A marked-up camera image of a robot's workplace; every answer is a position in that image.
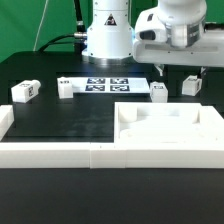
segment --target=white block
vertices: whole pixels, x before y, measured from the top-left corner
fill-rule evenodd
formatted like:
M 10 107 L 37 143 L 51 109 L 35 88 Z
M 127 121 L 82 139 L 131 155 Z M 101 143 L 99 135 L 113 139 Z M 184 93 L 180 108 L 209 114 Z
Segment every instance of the white block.
M 11 88 L 13 102 L 26 103 L 39 93 L 41 84 L 38 80 L 25 80 Z
M 182 94 L 195 96 L 200 90 L 202 85 L 202 79 L 198 79 L 197 76 L 190 75 L 183 81 Z
M 0 168 L 89 168 L 90 143 L 0 143 Z
M 72 82 L 69 78 L 58 78 L 58 94 L 60 99 L 73 98 Z
M 165 84 L 159 82 L 151 83 L 150 96 L 153 103 L 167 103 L 168 90 Z
M 13 108 L 11 105 L 0 106 L 0 141 L 14 121 Z
M 90 168 L 125 168 L 126 150 L 113 143 L 92 143 Z

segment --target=green backdrop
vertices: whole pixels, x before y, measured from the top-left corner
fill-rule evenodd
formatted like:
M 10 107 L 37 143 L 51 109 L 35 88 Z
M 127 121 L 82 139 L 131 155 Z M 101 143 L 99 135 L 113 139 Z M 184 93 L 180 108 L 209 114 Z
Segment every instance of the green backdrop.
M 0 0 L 0 61 L 14 52 L 32 51 L 44 10 L 45 0 Z M 154 7 L 157 0 L 132 0 L 132 26 L 142 10 Z M 207 0 L 207 21 L 224 22 L 224 1 Z M 81 0 L 85 25 L 92 22 L 92 0 Z M 49 0 L 37 48 L 50 39 L 75 31 L 73 0 Z M 72 51 L 72 46 L 49 50 Z

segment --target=white box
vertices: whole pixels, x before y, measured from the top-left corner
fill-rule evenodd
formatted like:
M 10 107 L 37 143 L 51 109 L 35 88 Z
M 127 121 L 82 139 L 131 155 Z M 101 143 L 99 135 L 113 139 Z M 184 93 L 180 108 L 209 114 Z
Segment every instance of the white box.
M 60 99 L 73 98 L 72 82 L 69 78 L 58 78 L 58 94 Z
M 124 118 L 123 107 L 135 119 Z M 115 143 L 202 143 L 224 140 L 224 120 L 198 103 L 115 103 Z
M 153 103 L 166 103 L 168 90 L 164 83 L 152 82 L 150 84 L 150 97 Z
M 182 94 L 195 96 L 200 90 L 202 85 L 202 79 L 198 79 L 197 76 L 190 75 L 183 81 Z
M 26 103 L 39 93 L 41 84 L 37 80 L 25 80 L 11 88 L 13 102 Z

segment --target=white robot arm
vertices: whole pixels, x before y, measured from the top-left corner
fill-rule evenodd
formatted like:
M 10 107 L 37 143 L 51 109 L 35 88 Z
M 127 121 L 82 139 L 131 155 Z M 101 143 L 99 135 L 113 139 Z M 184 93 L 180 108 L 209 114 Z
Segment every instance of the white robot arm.
M 159 0 L 136 23 L 133 56 L 140 63 L 224 66 L 224 31 L 205 30 L 205 0 Z

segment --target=black table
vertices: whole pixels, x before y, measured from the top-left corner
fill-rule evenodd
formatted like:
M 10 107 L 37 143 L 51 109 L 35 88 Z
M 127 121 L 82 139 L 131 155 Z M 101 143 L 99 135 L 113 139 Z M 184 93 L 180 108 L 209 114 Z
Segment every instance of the black table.
M 113 142 L 114 102 L 150 102 L 147 94 L 74 94 L 59 100 L 56 79 L 146 77 L 164 82 L 169 102 L 200 102 L 224 114 L 224 72 L 210 69 L 200 94 L 182 96 L 182 81 L 199 67 L 102 67 L 73 53 L 20 52 L 0 64 L 0 104 L 13 104 L 15 122 L 3 142 Z M 41 82 L 27 104 L 12 103 L 11 87 Z M 0 223 L 224 223 L 224 170 L 1 169 Z

